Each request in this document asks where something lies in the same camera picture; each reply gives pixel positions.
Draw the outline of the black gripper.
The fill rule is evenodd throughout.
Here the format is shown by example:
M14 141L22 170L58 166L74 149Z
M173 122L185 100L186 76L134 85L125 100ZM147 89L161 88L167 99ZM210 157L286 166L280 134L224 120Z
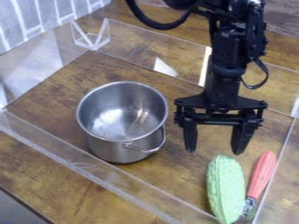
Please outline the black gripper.
M254 90L266 82L268 77L257 85L249 85L241 75L209 73L204 92L174 101L174 122L184 127L185 146L190 153L197 151L201 124L233 126L233 153L241 155L245 152L256 130L264 122L268 103L240 96L240 85L244 84L248 89Z

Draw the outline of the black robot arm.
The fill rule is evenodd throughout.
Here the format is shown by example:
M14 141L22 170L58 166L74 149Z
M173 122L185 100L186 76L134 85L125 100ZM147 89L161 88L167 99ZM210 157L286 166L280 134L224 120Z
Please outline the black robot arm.
M212 56L204 92L178 98L174 122L184 128L186 150L197 151L198 126L233 127L232 149L238 155L249 146L264 122L265 101L240 96L242 75L250 62L266 69L265 0L163 0L177 10L190 10L210 20Z

